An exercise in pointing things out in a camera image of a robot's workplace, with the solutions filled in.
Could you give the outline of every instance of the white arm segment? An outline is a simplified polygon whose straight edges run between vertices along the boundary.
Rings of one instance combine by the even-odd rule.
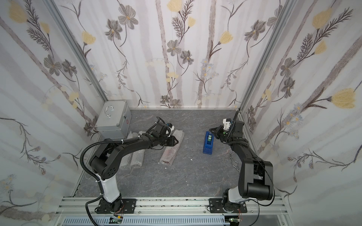
[[[105,179],[105,180],[102,180],[100,175],[98,175],[98,174],[96,174],[96,175],[101,180],[101,183],[103,186],[103,190],[104,190],[103,198],[107,202],[112,203],[114,200],[116,200],[119,197],[119,190],[117,187],[117,182],[115,180],[115,175],[113,175],[113,177],[111,177],[109,179]]]

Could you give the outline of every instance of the black cable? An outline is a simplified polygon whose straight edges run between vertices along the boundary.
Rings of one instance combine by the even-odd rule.
[[[253,224],[255,224],[255,222],[259,219],[259,215],[260,215],[260,206],[259,206],[259,202],[258,202],[258,200],[257,200],[257,202],[256,202],[257,204],[258,204],[258,216],[256,217],[256,220],[254,221],[254,223],[252,223],[251,225],[249,225],[249,226],[252,226]]]
[[[85,210],[88,214],[88,217],[89,219],[91,220],[91,222],[94,224],[94,226],[98,226],[97,223],[94,221],[94,219],[92,218],[91,216],[91,213],[89,212],[89,209],[88,209],[88,204],[89,203],[92,203],[92,202],[96,202],[98,200],[100,200],[103,195],[104,195],[104,190],[103,190],[103,186],[102,186],[102,183],[101,183],[101,179],[96,175],[94,174],[92,171],[90,171],[84,164],[84,155],[85,153],[92,147],[98,145],[98,144],[119,144],[119,143],[122,143],[122,144],[128,144],[128,143],[132,143],[134,141],[137,141],[139,140],[139,137],[136,137],[136,138],[131,138],[131,139],[126,139],[126,140],[121,140],[121,141],[100,141],[100,142],[96,142],[96,143],[93,143],[91,145],[89,145],[88,147],[86,147],[83,152],[80,154],[80,157],[79,157],[79,162],[80,162],[80,165],[82,166],[83,170],[88,173],[90,176],[94,177],[96,179],[96,181],[98,182],[98,186],[99,186],[99,189],[101,190],[101,195],[94,199],[94,200],[91,200],[89,202],[87,202],[85,204]]]
[[[87,211],[88,217],[89,217],[89,219],[91,220],[91,222],[93,223],[94,226],[98,226],[98,224],[97,224],[97,222],[93,219],[93,217],[91,216],[91,213],[89,212],[89,209],[88,209],[88,204],[90,204],[90,203],[92,203],[92,202],[96,202],[96,201],[100,200],[102,197],[103,197],[103,195],[100,195],[98,198],[93,199],[93,200],[88,201],[88,202],[85,203],[85,211]]]
[[[259,165],[264,169],[264,171],[265,171],[266,174],[268,175],[268,177],[269,177],[269,179],[270,179],[270,181],[271,181],[271,184],[272,184],[272,186],[273,186],[273,199],[272,199],[272,201],[271,201],[269,204],[267,204],[267,205],[259,204],[259,202],[258,202],[258,204],[259,204],[259,205],[262,205],[262,206],[270,206],[270,205],[274,202],[274,199],[275,199],[275,188],[274,188],[273,180],[272,180],[272,178],[270,177],[268,171],[265,169],[265,167],[263,166],[263,164],[261,164],[261,162],[259,162],[259,161],[255,158],[255,156],[253,155],[253,153],[252,153],[249,145],[247,145],[246,143],[241,142],[241,141],[231,141],[231,142],[229,142],[229,143],[227,143],[227,144],[228,144],[228,145],[230,145],[230,144],[240,144],[240,145],[243,145],[243,146],[247,147],[248,150],[249,150],[249,152],[250,152],[250,154],[251,154],[251,156],[252,156],[252,157],[255,159],[255,161],[257,161],[257,162],[259,163]]]

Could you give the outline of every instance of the yellow flower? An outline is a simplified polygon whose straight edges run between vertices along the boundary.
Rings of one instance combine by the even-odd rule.
[[[44,110],[48,110],[48,106],[46,103],[43,103],[41,104],[41,107],[44,109]]]
[[[168,4],[167,7],[170,11],[172,12],[178,12],[181,10],[182,8],[182,0],[171,0]]]
[[[322,11],[313,17],[312,25],[315,29],[322,28],[331,18],[332,8]]]
[[[66,86],[61,86],[61,87],[60,87],[60,90],[63,91],[63,92],[65,92],[65,91],[67,91],[67,87],[66,87]]]
[[[69,95],[69,100],[74,101],[76,98],[79,98],[79,93],[71,92]]]
[[[174,77],[174,78],[178,78],[178,74],[176,74],[175,72],[168,72],[167,73],[168,77]]]
[[[49,34],[49,32],[50,32],[49,24],[40,22],[40,26],[45,31],[45,33]]]
[[[10,2],[9,17],[17,23],[25,23],[27,20],[24,10],[15,1]]]
[[[51,104],[53,103],[53,101],[52,101],[52,99],[47,98],[47,99],[45,100],[45,103],[51,105]]]
[[[316,50],[314,51],[315,54],[321,54],[322,52],[326,51],[327,46],[325,41],[321,41],[320,44],[317,46]]]
[[[349,88],[337,92],[331,98],[328,98],[328,101],[331,101],[339,108],[354,108],[355,96],[356,93],[354,92],[354,90],[352,88]]]
[[[272,92],[269,89],[265,91],[266,99],[271,101],[272,100]]]
[[[261,98],[262,99],[266,98],[267,100],[271,101],[272,100],[272,92],[269,89],[266,89],[265,93],[263,93],[261,95]]]
[[[87,45],[90,45],[90,44],[93,44],[96,41],[96,38],[94,36],[92,36],[90,33],[84,31],[84,32],[82,32],[82,40]]]
[[[226,44],[226,43],[230,42],[231,40],[232,40],[232,36],[231,36],[230,32],[226,31],[221,35],[220,43]]]
[[[195,25],[195,23],[196,23],[196,20],[194,18],[192,18],[192,17],[189,17],[188,26],[192,27],[192,26]]]

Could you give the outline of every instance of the bubble wrap roll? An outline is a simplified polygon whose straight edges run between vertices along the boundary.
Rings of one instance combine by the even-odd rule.
[[[143,163],[143,156],[144,156],[144,149],[138,150],[133,153],[132,160],[131,160],[131,167],[140,168]]]
[[[130,133],[128,134],[127,136],[127,139],[130,139],[130,138],[133,138],[133,134],[132,134],[132,131],[130,131]],[[129,164],[131,162],[131,158],[132,158],[132,153],[131,154],[128,154],[126,156],[124,156],[122,159],[121,159],[121,163],[119,165],[119,169],[124,169],[124,168],[129,168]]]
[[[175,130],[173,132],[173,135],[178,140],[178,144],[176,144],[173,147],[166,147],[165,151],[163,152],[163,155],[160,159],[160,162],[165,165],[172,165],[173,160],[176,157],[177,151],[180,147],[181,141],[184,138],[185,133],[182,130]]]

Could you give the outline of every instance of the black robotic arm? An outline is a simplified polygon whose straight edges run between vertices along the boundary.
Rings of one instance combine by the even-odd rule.
[[[274,199],[275,193],[273,165],[258,157],[250,148],[247,139],[243,138],[244,122],[236,120],[238,113],[239,111],[232,121],[225,119],[224,125],[210,129],[216,139],[230,145],[242,162],[238,186],[227,189],[223,194],[223,206],[230,211],[237,209],[237,204],[250,199]]]

